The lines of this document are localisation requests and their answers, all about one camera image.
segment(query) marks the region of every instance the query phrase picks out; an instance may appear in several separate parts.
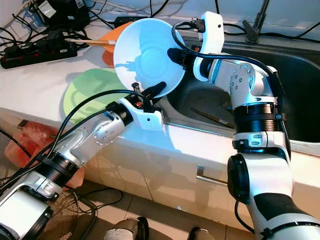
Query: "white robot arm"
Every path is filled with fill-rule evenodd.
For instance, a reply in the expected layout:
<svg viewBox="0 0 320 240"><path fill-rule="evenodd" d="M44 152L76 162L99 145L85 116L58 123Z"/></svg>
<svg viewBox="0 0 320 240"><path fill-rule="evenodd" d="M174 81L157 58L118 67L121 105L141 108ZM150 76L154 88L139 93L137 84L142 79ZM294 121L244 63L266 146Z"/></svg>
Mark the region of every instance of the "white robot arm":
<svg viewBox="0 0 320 240"><path fill-rule="evenodd" d="M187 48L176 37L176 28L184 25L203 33L200 52ZM223 32L222 18L212 12L177 23L171 33L182 50L170 48L168 56L189 68L198 80L230 95L236 126L232 144L238 154L230 157L227 169L236 217L257 240L320 239L320 222L292 200L291 150L277 71L251 58L221 53ZM246 204L254 229L239 218L239 202Z"/></svg>
<svg viewBox="0 0 320 240"><path fill-rule="evenodd" d="M187 48L175 36L176 28L182 25L203 33L200 52ZM223 22L212 12L176 24L172 36L182 49L170 48L170 59L230 95L236 125L233 147L238 154L228 160L228 189L236 204L246 204L254 224L254 230L248 229L257 240L320 239L320 222L292 200L291 151L276 70L252 58L220 53ZM113 103L106 113L61 139L49 157L41 156L40 166L10 187L1 186L0 239L36 239L52 214L46 201L54 201L76 170L126 125L135 122L143 129L162 130L160 109L139 109L139 101L129 95Z"/></svg>

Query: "white countertop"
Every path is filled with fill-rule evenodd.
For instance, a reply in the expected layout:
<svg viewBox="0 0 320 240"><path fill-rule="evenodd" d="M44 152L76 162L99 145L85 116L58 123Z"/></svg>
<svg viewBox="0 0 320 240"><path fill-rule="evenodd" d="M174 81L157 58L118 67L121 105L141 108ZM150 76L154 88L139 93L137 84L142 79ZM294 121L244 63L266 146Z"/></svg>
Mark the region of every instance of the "white countertop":
<svg viewBox="0 0 320 240"><path fill-rule="evenodd" d="M91 26L86 30L92 39L98 39L109 31L104 26ZM107 68L102 61L103 52L101 47L89 47L69 59L12 69L0 68L0 114L60 126L65 118L62 101L69 83L86 70ZM131 124L117 142L195 156L225 165L229 156L236 153L231 138L171 125L166 125L164 132L150 134ZM291 165L297 182L320 188L319 157L292 152Z"/></svg>

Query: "orange plate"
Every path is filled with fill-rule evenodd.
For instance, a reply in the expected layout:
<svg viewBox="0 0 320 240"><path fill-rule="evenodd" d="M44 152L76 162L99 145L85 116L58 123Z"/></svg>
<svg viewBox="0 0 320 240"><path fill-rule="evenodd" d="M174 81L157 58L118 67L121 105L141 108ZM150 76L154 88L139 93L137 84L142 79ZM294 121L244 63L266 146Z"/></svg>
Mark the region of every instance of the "orange plate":
<svg viewBox="0 0 320 240"><path fill-rule="evenodd" d="M123 24L121 26L118 26L117 28L109 31L106 35L100 38L100 40L114 40L117 41L120 34L123 32L123 30L129 26L132 23L132 21ZM104 46L105 52L102 55L102 60L110 67L114 68L114 50L115 46Z"/></svg>

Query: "sink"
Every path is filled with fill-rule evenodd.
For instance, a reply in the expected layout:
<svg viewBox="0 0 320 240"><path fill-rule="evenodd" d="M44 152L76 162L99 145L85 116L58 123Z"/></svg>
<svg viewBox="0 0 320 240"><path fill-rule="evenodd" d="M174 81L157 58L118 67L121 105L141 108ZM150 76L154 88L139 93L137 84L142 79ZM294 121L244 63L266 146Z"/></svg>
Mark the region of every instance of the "sink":
<svg viewBox="0 0 320 240"><path fill-rule="evenodd" d="M201 45L199 41L186 42ZM283 111L292 150L320 156L320 51L226 42L222 52L254 58L278 70L286 92ZM235 133L234 129L191 110L195 108L234 125L232 112L223 107L223 104L230 105L229 95L190 73L186 73L178 87L159 104L167 124L225 137Z"/></svg>

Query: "cabinet handle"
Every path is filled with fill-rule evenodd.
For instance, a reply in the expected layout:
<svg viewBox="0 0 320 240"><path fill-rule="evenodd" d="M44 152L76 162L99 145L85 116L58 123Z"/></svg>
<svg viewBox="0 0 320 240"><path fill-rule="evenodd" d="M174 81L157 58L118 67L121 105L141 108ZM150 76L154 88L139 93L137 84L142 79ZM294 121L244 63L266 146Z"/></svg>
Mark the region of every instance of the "cabinet handle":
<svg viewBox="0 0 320 240"><path fill-rule="evenodd" d="M222 186L228 186L228 183L226 181L221 181L219 179L215 179L209 176L204 176L204 167L198 165L197 169L196 169L196 179L202 180L202 181L206 181L208 183L211 184L218 184L218 185L222 185Z"/></svg>

